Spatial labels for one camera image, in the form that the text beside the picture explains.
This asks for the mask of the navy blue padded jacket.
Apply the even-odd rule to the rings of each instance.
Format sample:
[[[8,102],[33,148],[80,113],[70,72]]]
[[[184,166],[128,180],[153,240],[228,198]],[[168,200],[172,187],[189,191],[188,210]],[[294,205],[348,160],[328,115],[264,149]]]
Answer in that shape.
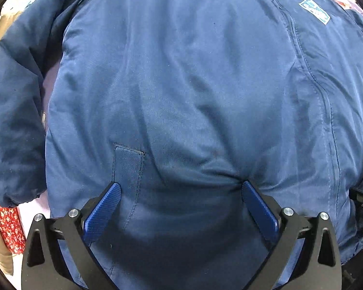
[[[362,15],[333,0],[103,2],[99,194],[114,181],[122,200],[91,250],[119,288],[245,286],[267,256],[245,181],[328,213],[342,262],[363,249],[349,199],[363,188]]]

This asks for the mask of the red floral folded cloth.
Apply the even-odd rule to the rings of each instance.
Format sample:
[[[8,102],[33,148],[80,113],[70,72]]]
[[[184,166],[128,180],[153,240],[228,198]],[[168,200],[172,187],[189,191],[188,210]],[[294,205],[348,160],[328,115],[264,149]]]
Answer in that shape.
[[[12,255],[23,254],[26,237],[17,208],[0,206],[0,234]]]

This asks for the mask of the purple floral bed sheet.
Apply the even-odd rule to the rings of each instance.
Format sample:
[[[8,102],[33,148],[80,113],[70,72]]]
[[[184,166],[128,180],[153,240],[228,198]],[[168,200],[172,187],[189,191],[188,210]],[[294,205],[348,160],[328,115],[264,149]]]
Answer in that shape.
[[[50,215],[62,217],[107,181],[107,4],[8,0],[4,9],[21,13],[0,40],[8,197],[17,207],[46,195]]]

